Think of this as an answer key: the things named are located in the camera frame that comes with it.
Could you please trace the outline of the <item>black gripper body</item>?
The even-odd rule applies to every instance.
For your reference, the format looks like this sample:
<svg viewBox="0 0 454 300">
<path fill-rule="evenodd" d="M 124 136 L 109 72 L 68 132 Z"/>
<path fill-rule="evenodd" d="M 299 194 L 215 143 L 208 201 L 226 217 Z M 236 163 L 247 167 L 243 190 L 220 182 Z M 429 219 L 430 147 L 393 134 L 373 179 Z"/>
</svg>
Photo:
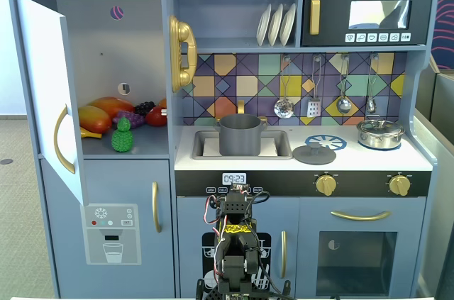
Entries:
<svg viewBox="0 0 454 300">
<path fill-rule="evenodd" d="M 236 191 L 230 191 L 226 195 L 220 196 L 218 198 L 218 217 L 224 219 L 227 216 L 229 223 L 241 224 L 246 214 L 252 214 L 251 206 L 247 209 L 251 200 L 251 195 Z"/>
</svg>

